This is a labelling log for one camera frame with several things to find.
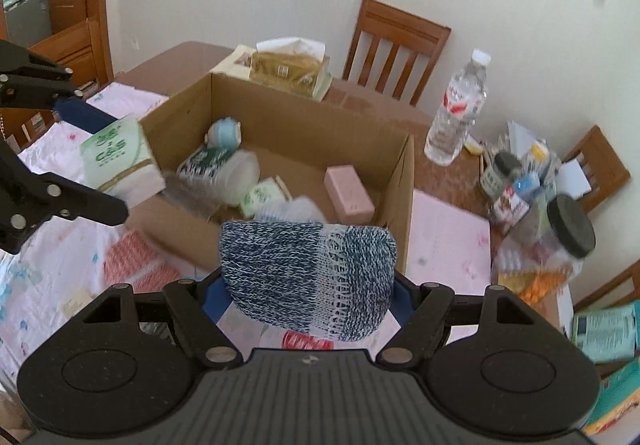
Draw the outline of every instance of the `blue knitted sock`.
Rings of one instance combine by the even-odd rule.
[[[389,308],[396,242],[380,227],[229,221],[220,258],[228,292],[249,317],[357,341]]]

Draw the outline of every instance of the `green and white tissue package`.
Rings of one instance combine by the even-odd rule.
[[[132,208],[166,186],[138,121],[116,120],[80,145],[87,186]]]

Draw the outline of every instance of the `gold tissue box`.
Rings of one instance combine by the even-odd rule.
[[[329,57],[322,62],[310,55],[256,52],[251,57],[249,79],[313,98],[328,72]]]

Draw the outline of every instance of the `black cable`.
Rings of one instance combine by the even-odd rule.
[[[0,427],[0,436],[7,440],[11,445],[20,445],[20,442],[11,436],[3,427]]]

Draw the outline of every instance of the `black jar lid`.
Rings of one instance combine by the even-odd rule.
[[[510,176],[511,173],[522,167],[520,160],[516,158],[516,155],[509,151],[500,151],[494,158],[495,168],[503,176]]]
[[[559,194],[546,206],[546,215],[562,246],[577,259],[584,259],[596,246],[591,220],[580,203],[567,194]]]

